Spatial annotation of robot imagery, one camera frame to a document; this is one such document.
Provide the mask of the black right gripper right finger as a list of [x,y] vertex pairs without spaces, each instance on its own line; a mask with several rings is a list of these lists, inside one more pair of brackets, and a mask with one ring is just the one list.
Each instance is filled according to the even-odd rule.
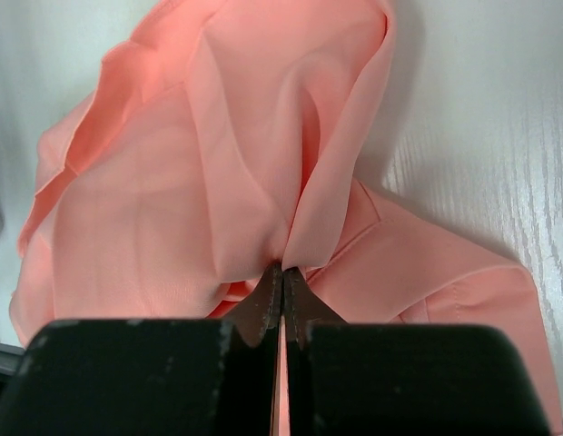
[[348,324],[294,268],[283,298],[291,434],[549,434],[523,361],[499,330]]

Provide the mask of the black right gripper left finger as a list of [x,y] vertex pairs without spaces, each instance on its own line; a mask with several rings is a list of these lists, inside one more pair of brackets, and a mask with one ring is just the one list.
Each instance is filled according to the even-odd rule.
[[220,319],[58,320],[0,396],[0,435],[272,435],[282,272]]

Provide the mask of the pink skirt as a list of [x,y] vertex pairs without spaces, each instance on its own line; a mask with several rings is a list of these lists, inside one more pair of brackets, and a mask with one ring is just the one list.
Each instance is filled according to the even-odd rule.
[[278,261],[348,322],[477,323],[515,343],[563,419],[522,266],[365,187],[390,1],[162,1],[37,145],[10,318],[221,315]]

